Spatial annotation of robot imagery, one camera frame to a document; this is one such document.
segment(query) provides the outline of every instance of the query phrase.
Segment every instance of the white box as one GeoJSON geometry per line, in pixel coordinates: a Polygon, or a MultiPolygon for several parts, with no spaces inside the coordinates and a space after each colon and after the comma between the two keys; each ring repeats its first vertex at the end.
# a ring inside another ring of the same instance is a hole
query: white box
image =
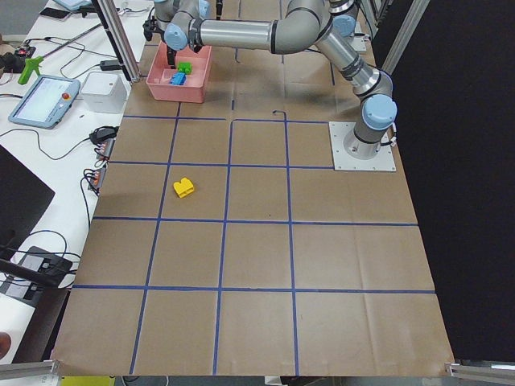
{"type": "Polygon", "coordinates": [[[80,94],[97,113],[120,113],[127,98],[120,76],[104,72],[90,72],[80,94]]]}

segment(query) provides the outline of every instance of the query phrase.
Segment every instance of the yellow heart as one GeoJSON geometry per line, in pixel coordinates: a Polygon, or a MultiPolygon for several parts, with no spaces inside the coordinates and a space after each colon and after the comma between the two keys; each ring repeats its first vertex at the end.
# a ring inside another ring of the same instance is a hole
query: yellow heart
{"type": "Polygon", "coordinates": [[[193,186],[192,181],[184,177],[180,179],[180,182],[174,182],[174,190],[179,198],[182,199],[183,197],[193,193],[195,191],[195,187],[193,186]]]}

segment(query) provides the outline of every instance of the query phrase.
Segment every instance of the pink bin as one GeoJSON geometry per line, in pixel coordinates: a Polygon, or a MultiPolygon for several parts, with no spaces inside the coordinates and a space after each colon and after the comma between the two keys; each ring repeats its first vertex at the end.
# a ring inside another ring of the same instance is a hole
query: pink bin
{"type": "Polygon", "coordinates": [[[170,79],[177,70],[170,69],[167,62],[167,45],[161,42],[152,62],[150,73],[146,78],[146,84],[154,99],[158,101],[204,102],[209,72],[211,71],[211,49],[209,46],[203,47],[196,54],[187,47],[177,52],[175,62],[190,62],[192,73],[186,75],[184,85],[175,86],[170,84],[170,79]]]}

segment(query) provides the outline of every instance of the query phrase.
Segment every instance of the yellow object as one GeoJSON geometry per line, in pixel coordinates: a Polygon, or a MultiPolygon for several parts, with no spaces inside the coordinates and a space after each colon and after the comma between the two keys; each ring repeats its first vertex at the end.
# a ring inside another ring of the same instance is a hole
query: yellow object
{"type": "Polygon", "coordinates": [[[184,177],[180,179],[180,183],[174,183],[174,190],[175,193],[177,193],[177,195],[179,196],[179,198],[182,199],[183,197],[186,197],[187,195],[193,193],[195,191],[195,187],[193,186],[192,181],[184,177]]]}
{"type": "Polygon", "coordinates": [[[114,378],[108,376],[65,376],[61,386],[114,386],[114,378]]]}

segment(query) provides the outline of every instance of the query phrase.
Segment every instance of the grey floor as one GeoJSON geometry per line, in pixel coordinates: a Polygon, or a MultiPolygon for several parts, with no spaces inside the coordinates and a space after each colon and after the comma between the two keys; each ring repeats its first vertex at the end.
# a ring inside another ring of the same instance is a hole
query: grey floor
{"type": "MultiPolygon", "coordinates": [[[[0,34],[25,35],[34,24],[38,13],[47,0],[0,0],[0,34]]],[[[144,376],[127,377],[127,386],[164,386],[165,377],[144,376]]],[[[171,377],[169,386],[262,386],[263,377],[171,377]]],[[[486,386],[485,382],[462,381],[455,378],[397,378],[397,377],[348,377],[327,378],[315,382],[315,386],[486,386]]],[[[116,386],[123,386],[121,379],[116,379],[116,386]]]]}

